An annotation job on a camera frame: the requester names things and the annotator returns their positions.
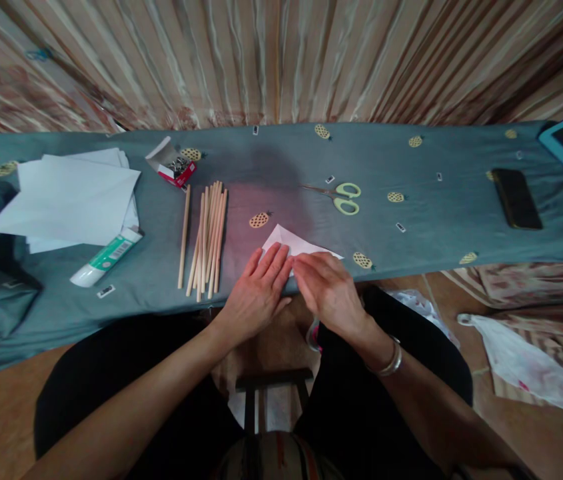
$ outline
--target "green scissors handle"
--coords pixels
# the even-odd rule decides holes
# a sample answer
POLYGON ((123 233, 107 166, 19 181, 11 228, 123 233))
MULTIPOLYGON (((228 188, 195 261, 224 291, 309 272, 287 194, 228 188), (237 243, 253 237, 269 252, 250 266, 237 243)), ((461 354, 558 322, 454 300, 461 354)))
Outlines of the green scissors handle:
POLYGON ((354 183, 349 183, 349 182, 342 183, 336 189, 334 189, 334 191, 336 191, 341 195, 346 195, 346 197, 348 198, 357 198, 359 195, 361 195, 361 189, 354 183), (354 192, 347 191, 346 187, 352 187, 354 189, 354 192))
POLYGON ((334 201, 334 206, 337 210, 339 210, 341 213, 343 213, 344 215, 356 215, 357 213, 359 213, 359 206, 353 202, 352 200, 346 200, 346 199, 340 199, 340 198, 336 198, 336 197, 332 197, 332 200, 334 201), (343 205, 348 205, 349 207, 352 207, 352 211, 347 211, 343 209, 343 205))

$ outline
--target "white paper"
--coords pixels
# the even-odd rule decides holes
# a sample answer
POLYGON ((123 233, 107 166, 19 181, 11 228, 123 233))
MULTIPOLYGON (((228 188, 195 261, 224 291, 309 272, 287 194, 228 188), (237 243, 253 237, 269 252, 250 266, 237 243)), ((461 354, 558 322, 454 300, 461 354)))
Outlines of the white paper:
MULTIPOLYGON (((272 247, 275 242, 279 242, 282 245, 288 245, 290 247, 290 251, 288 252, 288 256, 294 255, 297 256, 300 253, 316 253, 320 251, 328 252, 334 255, 336 258, 341 260, 343 257, 341 255, 337 255, 335 252, 330 251, 325 248, 317 247, 312 243, 306 242, 303 238, 297 237, 294 233, 289 230, 286 230, 281 225, 277 224, 273 232, 270 234, 270 237, 266 240, 266 243, 263 244, 263 253, 261 254, 261 258, 266 254, 268 249, 272 247)), ((294 275, 294 270, 290 272, 290 276, 294 275)))
MULTIPOLYGON (((52 155, 44 155, 44 158, 48 157, 52 157, 52 155)), ((130 167, 125 152, 119 150, 118 148, 77 153, 75 155, 66 155, 64 158, 86 160, 95 163, 101 163, 104 165, 110 165, 112 167, 122 167, 126 169, 130 167)), ((24 190, 24 186, 22 185, 26 185, 26 182, 26 176, 24 175, 22 178, 22 175, 20 173, 19 186, 22 191, 24 190)), ((123 220, 124 227, 132 227, 134 225, 139 226, 139 215, 137 214, 137 202, 135 201, 135 194, 133 194, 130 199, 128 209, 126 210, 126 216, 123 220)), ((72 247, 74 245, 79 245, 78 243, 71 241, 43 239, 39 237, 26 237, 26 243, 29 244, 30 253, 41 253, 45 251, 57 250, 61 248, 72 247)))
POLYGON ((90 245, 119 234, 140 173, 51 155, 19 168, 24 184, 0 212, 0 233, 90 245))

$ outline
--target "white plastic bag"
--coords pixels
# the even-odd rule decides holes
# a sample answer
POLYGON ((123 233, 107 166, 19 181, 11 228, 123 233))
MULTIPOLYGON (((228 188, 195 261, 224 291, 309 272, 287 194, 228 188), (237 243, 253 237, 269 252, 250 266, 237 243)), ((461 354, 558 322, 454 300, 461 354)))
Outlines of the white plastic bag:
POLYGON ((416 311, 419 315, 432 322, 448 337, 448 340, 450 340, 455 347, 461 347, 459 340, 457 340, 448 327, 446 327, 446 324, 443 323, 443 320, 436 314, 432 304, 426 297, 421 295, 418 290, 396 290, 386 291, 386 293, 395 300, 399 300, 410 310, 416 311))
POLYGON ((494 373, 509 384, 563 408, 563 367, 553 358, 496 320, 467 314, 459 315, 457 320, 479 331, 494 373))

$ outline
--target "small box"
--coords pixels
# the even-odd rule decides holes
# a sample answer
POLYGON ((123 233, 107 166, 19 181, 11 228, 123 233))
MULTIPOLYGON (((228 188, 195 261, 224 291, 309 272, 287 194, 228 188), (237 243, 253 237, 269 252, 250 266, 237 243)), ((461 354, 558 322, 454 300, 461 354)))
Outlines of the small box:
POLYGON ((197 170, 195 162, 177 154, 177 150, 165 137, 157 147, 146 155, 146 162, 166 182, 185 190, 185 185, 197 170))

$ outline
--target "smartphone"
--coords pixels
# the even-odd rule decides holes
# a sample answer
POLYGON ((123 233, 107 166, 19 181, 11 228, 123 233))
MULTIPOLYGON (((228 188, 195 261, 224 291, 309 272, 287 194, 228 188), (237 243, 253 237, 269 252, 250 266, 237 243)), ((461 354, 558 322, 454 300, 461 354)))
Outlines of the smartphone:
POLYGON ((512 228, 541 230, 543 223, 536 210, 526 178, 519 170, 492 170, 496 191, 512 228))

